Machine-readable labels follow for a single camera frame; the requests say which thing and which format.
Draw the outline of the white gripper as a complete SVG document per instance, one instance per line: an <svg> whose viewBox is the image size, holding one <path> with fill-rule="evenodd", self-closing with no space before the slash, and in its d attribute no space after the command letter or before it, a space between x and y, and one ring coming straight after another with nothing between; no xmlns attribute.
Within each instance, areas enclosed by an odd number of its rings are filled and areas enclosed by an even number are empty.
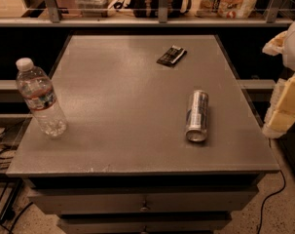
<svg viewBox="0 0 295 234"><path fill-rule="evenodd" d="M262 49L269 56L284 55L284 41L287 31L271 39ZM268 138L279 138L295 123L295 74L287 80L280 79L281 94L277 101L276 110L269 109L265 119L262 133Z"/></svg>

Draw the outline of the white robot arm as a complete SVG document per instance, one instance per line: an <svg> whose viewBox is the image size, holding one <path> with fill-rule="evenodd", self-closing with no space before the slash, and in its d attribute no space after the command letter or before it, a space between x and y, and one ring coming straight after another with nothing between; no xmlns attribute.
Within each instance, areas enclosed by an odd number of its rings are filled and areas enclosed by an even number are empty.
<svg viewBox="0 0 295 234"><path fill-rule="evenodd" d="M279 138L295 123L295 20L286 31L271 39L262 52L270 56L281 54L283 65L294 72L287 80L277 80L264 119L264 136Z"/></svg>

